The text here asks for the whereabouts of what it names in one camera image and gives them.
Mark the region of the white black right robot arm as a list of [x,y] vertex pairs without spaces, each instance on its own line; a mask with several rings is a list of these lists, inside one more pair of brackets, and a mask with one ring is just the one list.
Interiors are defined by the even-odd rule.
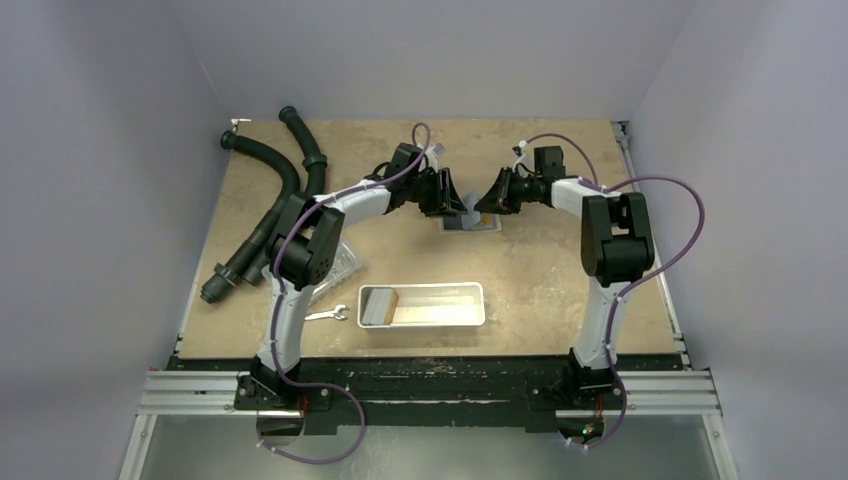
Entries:
[[624,291],[654,264],[647,202],[641,193],[610,192],[567,175],[559,146],[528,150],[526,142],[520,142],[513,152],[515,164],[499,171],[474,209],[512,215],[525,203],[541,203],[579,218],[588,303],[558,388],[569,404],[584,407],[616,383],[617,316],[624,309]]

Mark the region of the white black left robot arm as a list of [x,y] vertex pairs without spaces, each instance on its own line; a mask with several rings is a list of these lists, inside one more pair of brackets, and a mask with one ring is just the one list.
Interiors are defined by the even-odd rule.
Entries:
[[328,194],[296,194],[283,210],[270,236],[272,309],[257,353],[259,364],[272,371],[259,385],[260,397],[272,408],[289,407],[306,389],[355,399],[339,385],[297,378],[309,302],[332,268],[345,227],[407,202],[418,204],[426,215],[445,212],[452,183],[447,170],[436,168],[442,151],[440,144],[401,143],[382,176],[371,174]]

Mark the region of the grey credit card stack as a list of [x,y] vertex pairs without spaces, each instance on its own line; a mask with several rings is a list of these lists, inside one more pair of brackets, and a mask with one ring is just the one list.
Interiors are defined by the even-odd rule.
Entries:
[[384,326],[392,323],[400,296],[392,288],[376,288],[370,291],[360,316],[363,326]]

